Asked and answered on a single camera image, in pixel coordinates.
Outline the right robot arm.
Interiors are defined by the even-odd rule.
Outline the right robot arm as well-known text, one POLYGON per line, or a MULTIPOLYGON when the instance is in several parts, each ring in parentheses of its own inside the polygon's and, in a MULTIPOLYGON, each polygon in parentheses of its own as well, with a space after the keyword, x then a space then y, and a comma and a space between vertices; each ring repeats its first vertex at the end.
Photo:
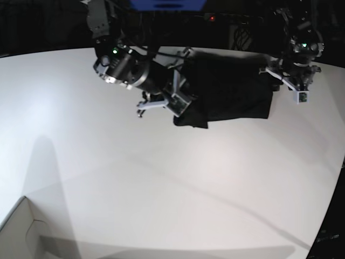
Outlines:
POLYGON ((138 117, 152 108, 165 108, 180 117, 192 103, 192 98, 183 92, 189 83, 180 73, 184 60, 191 57, 192 48, 168 54, 140 46, 146 52, 140 54, 132 48, 133 43, 122 28, 124 8, 115 1, 84 3, 95 43, 95 73, 106 83, 141 90, 143 100, 137 105, 138 117))

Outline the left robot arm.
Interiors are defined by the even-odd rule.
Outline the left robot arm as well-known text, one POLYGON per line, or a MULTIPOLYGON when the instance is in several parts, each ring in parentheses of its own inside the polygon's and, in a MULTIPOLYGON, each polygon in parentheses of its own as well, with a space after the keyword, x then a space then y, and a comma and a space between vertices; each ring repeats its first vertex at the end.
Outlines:
POLYGON ((309 86, 321 68, 313 65, 321 57, 325 45, 317 29, 317 1, 274 1, 274 13, 283 18, 283 47, 278 59, 262 67, 260 73, 268 73, 285 84, 305 102, 309 86))

